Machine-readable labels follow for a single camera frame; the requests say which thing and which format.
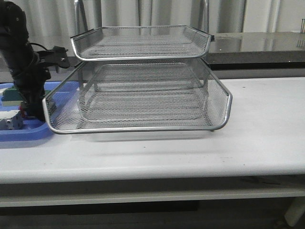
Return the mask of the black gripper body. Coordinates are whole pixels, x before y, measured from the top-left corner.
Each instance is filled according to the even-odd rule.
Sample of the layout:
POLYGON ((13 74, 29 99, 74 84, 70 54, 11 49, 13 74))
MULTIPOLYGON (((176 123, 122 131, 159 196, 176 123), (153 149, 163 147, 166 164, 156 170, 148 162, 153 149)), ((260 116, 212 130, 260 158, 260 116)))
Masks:
POLYGON ((44 84, 51 78, 47 67, 33 64, 22 72, 16 71, 13 75, 15 88, 18 90, 24 104, 31 110, 36 110, 35 115, 42 107, 42 100, 45 96, 44 84))

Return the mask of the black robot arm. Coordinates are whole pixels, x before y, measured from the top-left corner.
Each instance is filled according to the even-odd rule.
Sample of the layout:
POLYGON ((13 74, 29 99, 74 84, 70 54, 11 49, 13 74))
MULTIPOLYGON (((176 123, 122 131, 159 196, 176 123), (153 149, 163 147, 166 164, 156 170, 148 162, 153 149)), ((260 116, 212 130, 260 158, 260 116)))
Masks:
POLYGON ((51 78, 48 68, 28 41, 25 12, 11 1, 0 2, 0 55, 13 78, 23 102, 21 108, 29 116, 45 121, 42 100, 44 84, 51 78))

